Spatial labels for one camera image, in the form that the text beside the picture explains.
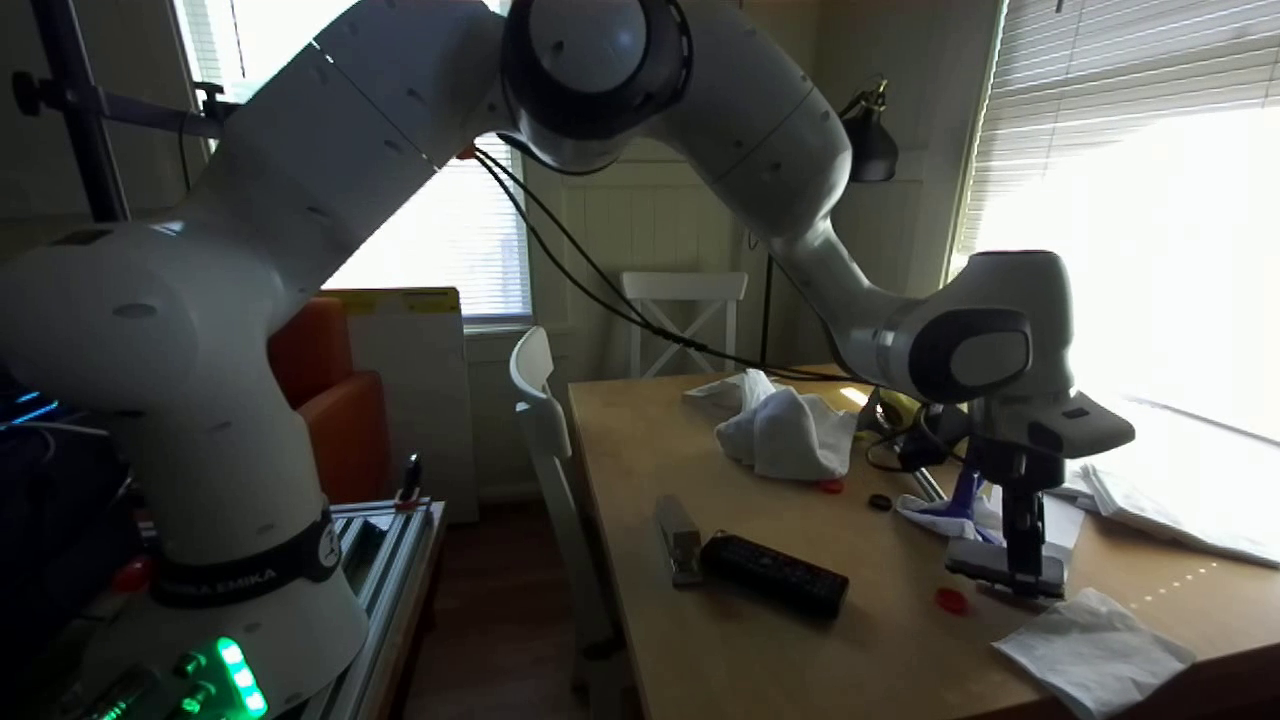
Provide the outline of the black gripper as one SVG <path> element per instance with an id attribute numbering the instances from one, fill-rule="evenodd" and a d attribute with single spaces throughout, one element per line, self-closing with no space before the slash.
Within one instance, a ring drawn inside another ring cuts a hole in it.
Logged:
<path id="1" fill-rule="evenodd" d="M 1022 439 L 995 436 L 979 426 L 968 439 L 965 466 L 977 471 L 979 480 L 1006 484 L 1006 545 L 1007 545 L 1007 572 L 1024 576 L 1024 554 L 1027 554 L 1027 576 L 1039 582 L 1044 579 L 1044 508 L 1039 492 L 1063 484 L 1063 449 L 1056 436 L 1032 426 Z M 1022 540 L 1022 486 L 1027 492 L 1027 512 L 1024 512 L 1024 540 Z"/>

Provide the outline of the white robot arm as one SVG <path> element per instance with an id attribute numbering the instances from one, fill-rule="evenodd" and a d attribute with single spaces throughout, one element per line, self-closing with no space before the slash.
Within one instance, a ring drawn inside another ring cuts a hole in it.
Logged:
<path id="1" fill-rule="evenodd" d="M 951 567 L 1061 592 L 1039 500 L 1132 426 L 1071 385 L 1056 254 L 979 252 L 931 294 L 891 294 L 847 254 L 841 197 L 897 166 L 872 99 L 827 103 L 737 0 L 351 0 L 226 114 L 168 221 L 0 266 L 5 369 L 109 418 L 159 532 L 148 598 L 93 657 L 93 720 L 273 720 L 351 668 L 369 620 L 269 338 L 480 134 L 565 175 L 633 141 L 679 153 L 844 370 L 968 407 L 1006 535 L 955 545 Z"/>

